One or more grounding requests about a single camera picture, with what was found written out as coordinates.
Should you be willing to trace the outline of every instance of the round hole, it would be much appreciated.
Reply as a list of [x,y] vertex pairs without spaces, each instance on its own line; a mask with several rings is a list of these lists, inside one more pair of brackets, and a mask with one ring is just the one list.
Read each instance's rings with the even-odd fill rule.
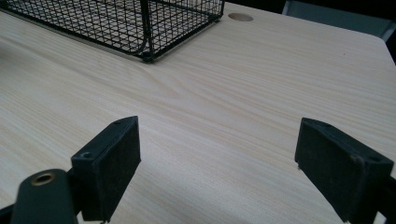
[[48,184],[54,178],[55,178],[55,174],[54,173],[45,173],[45,174],[42,174],[42,175],[38,175],[35,178],[33,178],[32,185],[33,186],[42,186],[42,185]]
[[228,17],[235,21],[253,21],[253,17],[243,13],[231,13]]
[[82,158],[89,158],[91,156],[91,152],[83,152],[80,155]]

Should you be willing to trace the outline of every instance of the screw hole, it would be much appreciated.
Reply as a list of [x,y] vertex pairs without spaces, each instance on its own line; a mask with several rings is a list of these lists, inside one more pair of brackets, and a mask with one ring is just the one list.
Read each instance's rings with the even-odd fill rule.
[[53,179],[55,178],[55,174],[54,173],[45,173],[39,176],[36,176],[33,180],[32,180],[32,185],[33,186],[42,186],[42,185],[46,185],[49,182],[51,182]]

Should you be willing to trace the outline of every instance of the wire cage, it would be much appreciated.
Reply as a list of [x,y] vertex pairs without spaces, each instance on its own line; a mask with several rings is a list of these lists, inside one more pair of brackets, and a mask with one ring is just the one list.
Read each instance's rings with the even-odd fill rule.
[[151,62],[218,21],[224,0],[0,0],[14,16]]

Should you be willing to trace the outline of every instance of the light wood grain surface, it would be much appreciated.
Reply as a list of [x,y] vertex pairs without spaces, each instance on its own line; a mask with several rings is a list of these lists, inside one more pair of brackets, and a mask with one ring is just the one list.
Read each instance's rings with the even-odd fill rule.
[[342,223],[293,160],[302,117],[396,161],[396,67],[370,35],[226,4],[144,64],[3,12],[0,31],[1,207],[135,115],[142,162],[111,223]]

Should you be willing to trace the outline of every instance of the black plastic grip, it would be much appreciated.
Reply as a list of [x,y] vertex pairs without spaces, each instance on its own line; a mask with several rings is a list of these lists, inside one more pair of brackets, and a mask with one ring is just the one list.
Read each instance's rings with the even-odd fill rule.
[[295,161],[344,222],[373,223],[393,161],[313,119],[302,119]]
[[140,162],[137,117],[114,121],[71,160],[84,220],[109,221]]

